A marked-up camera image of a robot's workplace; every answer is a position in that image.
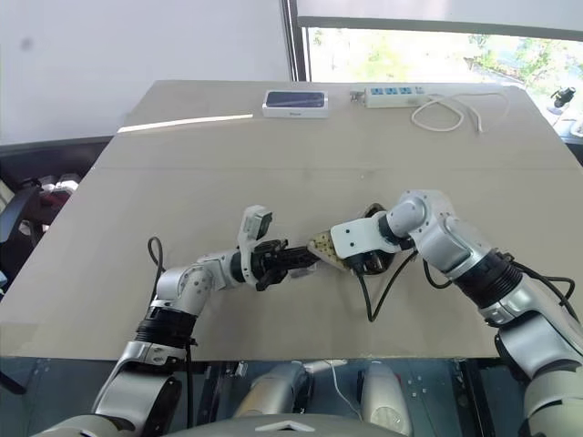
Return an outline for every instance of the window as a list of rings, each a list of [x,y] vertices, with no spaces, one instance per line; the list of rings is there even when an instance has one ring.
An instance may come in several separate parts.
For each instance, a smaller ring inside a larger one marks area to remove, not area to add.
[[[583,42],[398,30],[309,28],[317,82],[494,82],[524,87],[547,119],[551,95],[578,89],[563,119],[583,116]]]

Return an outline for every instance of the white cable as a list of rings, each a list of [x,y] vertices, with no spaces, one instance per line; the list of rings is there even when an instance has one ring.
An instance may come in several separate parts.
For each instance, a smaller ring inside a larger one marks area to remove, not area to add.
[[[336,379],[336,369],[334,368],[334,365],[331,362],[329,362],[328,360],[325,360],[325,361],[330,366],[330,369],[332,369],[332,380],[334,381],[334,389],[336,389],[336,392],[338,393],[338,396],[340,396],[343,399],[343,401],[345,401],[346,404],[350,407],[350,409],[353,412],[356,413],[356,415],[358,416],[358,418],[360,420],[362,420],[363,419],[363,416],[361,416],[361,413],[356,408],[354,408],[354,406],[350,403],[350,401],[348,401],[348,399],[346,399],[346,397],[343,395],[343,393],[338,388],[338,381]]]
[[[456,130],[464,122],[465,115],[463,112],[457,110],[455,107],[452,107],[445,102],[446,100],[454,100],[455,102],[459,103],[460,105],[466,107],[472,114],[474,114],[476,116],[476,129],[479,133],[484,133],[486,131],[484,130],[484,127],[482,126],[482,116],[480,115],[480,113],[473,106],[460,101],[457,97],[485,97],[485,96],[499,96],[499,97],[502,97],[504,99],[504,101],[506,102],[502,116],[497,120],[497,122],[493,123],[492,126],[490,126],[490,128],[492,128],[492,127],[498,125],[499,123],[501,123],[506,118],[506,116],[508,115],[508,111],[510,110],[510,100],[508,99],[506,94],[504,94],[502,92],[496,92],[496,93],[460,93],[460,94],[453,94],[452,96],[432,95],[432,96],[429,96],[429,98],[431,98],[432,100],[421,105],[420,107],[418,107],[414,111],[413,114],[411,114],[411,122],[414,125],[420,127],[421,129],[429,130],[431,132],[451,132],[453,130]],[[428,126],[425,123],[422,123],[419,120],[417,120],[416,117],[419,115],[419,113],[422,112],[424,109],[427,109],[431,105],[441,105],[442,107],[446,107],[447,109],[449,109],[450,111],[455,113],[459,117],[459,119],[457,120],[457,123],[455,123],[451,127],[432,127],[432,126]]]

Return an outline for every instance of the green foliage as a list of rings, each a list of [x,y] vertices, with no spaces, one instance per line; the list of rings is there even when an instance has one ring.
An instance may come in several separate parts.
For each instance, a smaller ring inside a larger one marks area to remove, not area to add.
[[[469,36],[469,41],[471,44],[475,44],[478,49],[484,50],[486,48],[486,44],[490,39],[491,35],[480,35],[480,34],[472,34]]]
[[[313,43],[316,44],[317,46],[322,45],[322,30],[321,29],[316,29],[316,31],[313,33]]]
[[[496,54],[493,50],[486,50],[480,55],[476,62],[484,66],[485,68],[490,68],[492,70],[497,70],[499,68],[498,61],[496,61]]]
[[[366,62],[354,69],[358,80],[406,81],[408,67],[403,56],[393,49],[398,47],[389,36],[375,38]]]
[[[560,64],[565,67],[565,56],[560,53],[563,51],[561,43],[552,39],[525,38],[517,50],[517,59],[523,62],[518,75],[527,86],[552,75],[561,67]]]

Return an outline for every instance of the black chair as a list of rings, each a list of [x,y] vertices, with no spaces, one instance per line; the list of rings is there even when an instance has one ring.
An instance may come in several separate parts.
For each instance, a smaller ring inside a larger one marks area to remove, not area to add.
[[[57,208],[41,205],[40,192],[38,186],[17,191],[0,213],[0,270],[8,280],[5,291],[42,238],[43,225],[50,225],[58,213]],[[20,230],[24,221],[30,235]]]

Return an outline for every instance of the floor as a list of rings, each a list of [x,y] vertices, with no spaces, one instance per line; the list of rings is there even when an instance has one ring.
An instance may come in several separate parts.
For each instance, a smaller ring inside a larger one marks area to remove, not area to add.
[[[454,361],[401,359],[383,362],[391,366],[403,383],[416,437],[475,435],[468,400],[464,395],[455,394]],[[365,369],[367,363],[365,360],[349,361],[337,368],[339,388],[353,404],[357,404],[358,371]],[[251,382],[276,364],[250,362],[244,376],[228,378],[223,386],[217,419],[231,417]],[[109,361],[0,358],[0,370],[27,387],[24,396],[0,389],[0,435],[26,437],[67,417],[88,412],[112,367]],[[522,421],[522,389],[502,366],[481,372],[496,436],[516,437]],[[184,383],[182,372],[177,377]],[[195,412],[199,408],[204,379],[204,375],[194,378]],[[315,375],[314,392],[306,412],[355,417],[334,391],[330,371]],[[185,425],[183,395],[170,431],[184,429]]]

